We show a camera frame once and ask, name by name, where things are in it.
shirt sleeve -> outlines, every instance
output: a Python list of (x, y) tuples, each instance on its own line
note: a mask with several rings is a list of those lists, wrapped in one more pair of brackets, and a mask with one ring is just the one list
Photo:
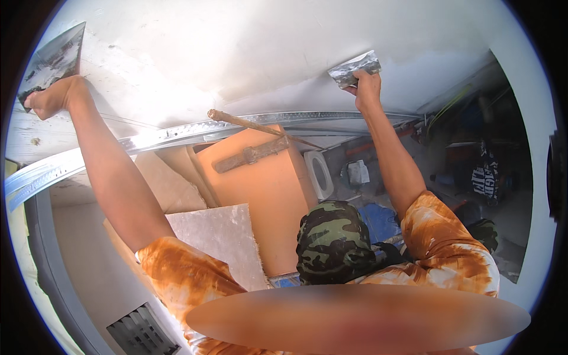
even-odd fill
[(173, 237), (162, 237), (137, 252), (144, 272), (168, 311), (179, 321), (195, 355), (276, 355), (264, 349), (225, 343), (193, 331), (186, 315), (198, 305), (246, 292), (231, 277), (226, 263)]
[(430, 191), (408, 208), (401, 229), (417, 261), (389, 266), (357, 283), (434, 286), (497, 296), (499, 271), (489, 251)]

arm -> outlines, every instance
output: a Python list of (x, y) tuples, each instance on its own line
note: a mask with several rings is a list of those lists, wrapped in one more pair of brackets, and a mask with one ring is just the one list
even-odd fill
[(33, 92), (24, 104), (41, 120), (69, 111), (95, 197), (133, 252), (160, 237), (175, 236), (144, 177), (101, 118), (81, 76)]
[(426, 184), (414, 160), (398, 139), (392, 124), (383, 111), (379, 95), (381, 77), (364, 70), (355, 72), (358, 87), (345, 90), (357, 96), (355, 106), (363, 114), (377, 150), (379, 168), (399, 219), (404, 218), (410, 205), (426, 191)]

white toilet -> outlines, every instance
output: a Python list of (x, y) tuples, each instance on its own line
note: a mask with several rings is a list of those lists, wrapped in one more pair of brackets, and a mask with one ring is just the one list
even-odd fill
[(327, 169), (325, 158), (320, 152), (304, 153), (304, 160), (308, 167), (308, 174), (316, 190), (318, 199), (325, 200), (333, 193), (333, 182)]

ventilation grille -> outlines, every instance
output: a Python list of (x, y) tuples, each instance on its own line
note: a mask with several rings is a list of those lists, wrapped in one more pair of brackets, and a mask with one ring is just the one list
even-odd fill
[(179, 349), (166, 336), (144, 303), (107, 327), (128, 355), (172, 355)]

metal ceiling track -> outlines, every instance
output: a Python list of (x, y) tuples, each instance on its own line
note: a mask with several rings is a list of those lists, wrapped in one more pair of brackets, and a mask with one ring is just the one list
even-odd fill
[[(424, 119), (423, 115), (418, 114), (386, 112), (386, 115), (394, 124)], [(362, 119), (363, 116), (360, 112), (282, 112), (241, 116), (241, 118), (263, 125), (280, 124), (285, 128), (290, 127), (291, 133), (298, 136), (363, 136), (369, 134), (368, 132), (342, 128), (293, 128), (307, 123)], [(123, 138), (119, 139), (119, 142), (128, 154), (134, 155), (143, 151), (175, 145), (216, 141), (229, 137), (242, 129), (242, 127), (234, 124), (209, 120)], [(13, 211), (38, 192), (84, 169), (85, 162), (81, 150), (75, 148), (47, 157), (18, 170), (4, 182), (6, 195), (10, 197), (8, 203), (10, 210)]]

